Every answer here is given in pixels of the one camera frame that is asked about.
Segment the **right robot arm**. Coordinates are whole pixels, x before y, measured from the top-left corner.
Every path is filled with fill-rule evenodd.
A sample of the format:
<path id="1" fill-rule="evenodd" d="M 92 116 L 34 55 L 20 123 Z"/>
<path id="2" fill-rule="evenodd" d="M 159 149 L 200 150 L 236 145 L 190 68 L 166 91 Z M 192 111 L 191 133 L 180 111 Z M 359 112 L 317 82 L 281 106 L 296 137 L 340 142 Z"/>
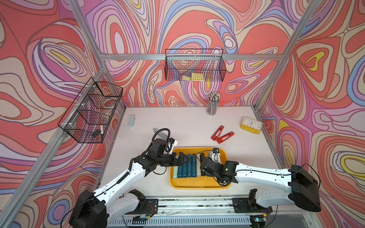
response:
<path id="1" fill-rule="evenodd" d="M 292 165 L 289 169 L 266 169 L 237 161 L 226 161 L 221 164 L 206 157 L 201 161 L 201 168 L 219 185 L 254 183 L 269 186 L 270 189 L 267 191 L 261 193 L 255 191 L 255 203 L 263 208 L 295 204 L 306 211 L 321 211 L 320 181 L 302 166 Z"/>

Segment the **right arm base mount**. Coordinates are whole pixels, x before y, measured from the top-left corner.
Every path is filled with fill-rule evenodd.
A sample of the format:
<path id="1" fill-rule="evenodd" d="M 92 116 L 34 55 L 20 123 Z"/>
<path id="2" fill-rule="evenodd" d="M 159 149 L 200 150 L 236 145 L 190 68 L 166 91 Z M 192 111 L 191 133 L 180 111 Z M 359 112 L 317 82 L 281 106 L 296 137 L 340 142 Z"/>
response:
<path id="1" fill-rule="evenodd" d="M 271 214 L 272 207 L 262 207 L 256 202 L 257 189 L 250 190 L 247 198 L 232 198 L 232 206 L 235 213 Z"/>

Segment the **pale green pruning pliers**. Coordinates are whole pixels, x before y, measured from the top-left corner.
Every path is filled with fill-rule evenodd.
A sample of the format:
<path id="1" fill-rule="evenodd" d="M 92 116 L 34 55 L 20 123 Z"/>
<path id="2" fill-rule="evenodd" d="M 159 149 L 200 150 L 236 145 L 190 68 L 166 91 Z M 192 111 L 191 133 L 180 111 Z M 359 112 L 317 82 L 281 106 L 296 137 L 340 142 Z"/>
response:
<path id="1" fill-rule="evenodd" d="M 174 169 L 173 169 L 173 179 L 178 178 L 178 171 L 179 171 L 178 166 L 174 167 Z"/>

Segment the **black pruning pliers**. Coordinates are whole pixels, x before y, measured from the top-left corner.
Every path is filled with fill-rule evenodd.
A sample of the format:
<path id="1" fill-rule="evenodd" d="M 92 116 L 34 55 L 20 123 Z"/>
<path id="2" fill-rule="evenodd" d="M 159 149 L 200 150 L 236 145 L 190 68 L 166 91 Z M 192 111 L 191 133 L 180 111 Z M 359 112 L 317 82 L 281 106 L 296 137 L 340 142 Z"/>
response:
<path id="1" fill-rule="evenodd" d="M 200 154 L 200 170 L 201 170 L 201 176 L 206 176 L 204 169 L 204 165 L 202 164 L 203 160 L 205 159 L 204 153 Z"/>

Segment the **dark teal pruning pliers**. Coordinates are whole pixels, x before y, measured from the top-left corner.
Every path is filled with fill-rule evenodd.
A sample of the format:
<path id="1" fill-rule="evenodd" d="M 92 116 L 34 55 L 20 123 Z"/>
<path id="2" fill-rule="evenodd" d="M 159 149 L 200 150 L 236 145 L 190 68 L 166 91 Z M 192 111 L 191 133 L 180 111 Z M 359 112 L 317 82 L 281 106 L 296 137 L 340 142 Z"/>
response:
<path id="1" fill-rule="evenodd" d="M 178 178 L 183 178 L 183 166 L 178 167 L 177 177 Z"/>

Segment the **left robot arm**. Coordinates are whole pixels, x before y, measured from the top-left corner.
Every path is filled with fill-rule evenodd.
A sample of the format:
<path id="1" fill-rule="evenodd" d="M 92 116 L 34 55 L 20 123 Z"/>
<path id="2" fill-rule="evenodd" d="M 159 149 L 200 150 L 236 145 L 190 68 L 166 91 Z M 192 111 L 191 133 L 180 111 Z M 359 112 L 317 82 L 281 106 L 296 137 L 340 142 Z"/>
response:
<path id="1" fill-rule="evenodd" d="M 168 140 L 154 139 L 111 182 L 93 192 L 82 192 L 70 210 L 69 225 L 73 228 L 105 228 L 124 214 L 140 210 L 145 204 L 145 196 L 138 190 L 132 190 L 124 196 L 125 191 L 153 172 L 157 166 L 183 166 L 190 160 L 184 153 L 166 153 L 165 150 L 171 147 L 173 143 Z"/>

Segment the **beige pruning pliers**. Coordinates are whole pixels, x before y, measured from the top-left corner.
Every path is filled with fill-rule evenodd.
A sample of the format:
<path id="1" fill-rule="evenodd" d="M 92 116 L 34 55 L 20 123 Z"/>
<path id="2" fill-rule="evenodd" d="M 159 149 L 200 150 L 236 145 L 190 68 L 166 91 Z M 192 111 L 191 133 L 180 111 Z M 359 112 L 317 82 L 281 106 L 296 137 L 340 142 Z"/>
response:
<path id="1" fill-rule="evenodd" d="M 197 171 L 196 171 L 197 177 L 201 177 L 201 163 L 199 160 L 197 160 L 197 162 L 196 162 L 196 169 L 197 169 Z"/>

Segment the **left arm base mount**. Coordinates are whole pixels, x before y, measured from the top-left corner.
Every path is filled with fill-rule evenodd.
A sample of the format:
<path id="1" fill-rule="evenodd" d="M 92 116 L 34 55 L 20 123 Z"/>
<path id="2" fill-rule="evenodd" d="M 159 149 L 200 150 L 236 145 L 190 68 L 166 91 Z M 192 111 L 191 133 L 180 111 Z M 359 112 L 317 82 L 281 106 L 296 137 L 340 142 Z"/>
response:
<path id="1" fill-rule="evenodd" d="M 136 196 L 139 202 L 135 210 L 128 212 L 127 214 L 145 214 L 147 216 L 150 216 L 158 212 L 158 199 L 147 198 L 137 189 L 131 190 L 129 193 Z"/>

